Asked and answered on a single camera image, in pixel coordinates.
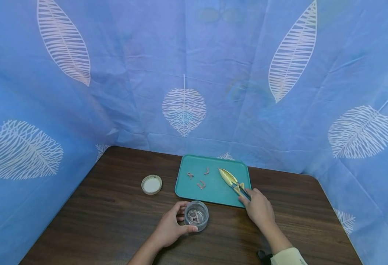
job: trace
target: blue fabric backdrop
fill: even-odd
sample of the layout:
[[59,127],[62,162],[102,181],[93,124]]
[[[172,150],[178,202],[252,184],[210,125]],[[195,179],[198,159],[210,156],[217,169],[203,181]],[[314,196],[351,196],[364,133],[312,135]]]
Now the blue fabric backdrop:
[[388,264],[388,0],[0,0],[0,264],[109,145],[311,174]]

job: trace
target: clear plastic jar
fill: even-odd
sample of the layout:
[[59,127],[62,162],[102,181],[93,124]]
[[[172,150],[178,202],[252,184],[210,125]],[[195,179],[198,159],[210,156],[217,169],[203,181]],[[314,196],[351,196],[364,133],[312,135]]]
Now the clear plastic jar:
[[199,232],[205,229],[208,220],[209,210],[201,201],[191,201],[185,208],[184,223],[197,226]]

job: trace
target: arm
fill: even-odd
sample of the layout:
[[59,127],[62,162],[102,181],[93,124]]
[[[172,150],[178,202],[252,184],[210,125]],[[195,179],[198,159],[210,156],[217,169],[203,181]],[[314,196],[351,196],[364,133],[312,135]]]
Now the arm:
[[250,219],[266,237],[272,249],[272,264],[275,265],[306,265],[296,248],[283,234],[275,222],[275,215],[270,201],[258,190],[246,191],[251,196],[251,201],[244,197],[239,200],[244,204]]
[[129,261],[128,265],[150,265],[162,248],[149,237]]
[[178,201],[169,212],[165,213],[155,231],[129,261],[128,265],[151,265],[162,249],[172,245],[183,234],[197,232],[196,226],[180,226],[184,220],[188,201]]

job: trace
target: black object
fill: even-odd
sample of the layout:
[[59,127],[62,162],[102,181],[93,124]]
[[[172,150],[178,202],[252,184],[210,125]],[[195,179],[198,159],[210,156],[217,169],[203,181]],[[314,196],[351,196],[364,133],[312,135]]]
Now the black object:
[[256,252],[256,256],[260,261],[260,265],[271,265],[272,254],[267,255],[263,250]]

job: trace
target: left hand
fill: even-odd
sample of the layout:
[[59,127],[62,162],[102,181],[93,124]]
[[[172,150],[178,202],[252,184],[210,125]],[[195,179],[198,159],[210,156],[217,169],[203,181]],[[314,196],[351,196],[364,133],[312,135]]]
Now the left hand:
[[184,212],[188,204],[188,201],[178,201],[170,211],[163,214],[163,217],[151,235],[151,239],[154,240],[160,248],[166,248],[172,245],[183,234],[198,231],[198,227],[196,226],[180,226],[178,224],[178,222],[184,220]]

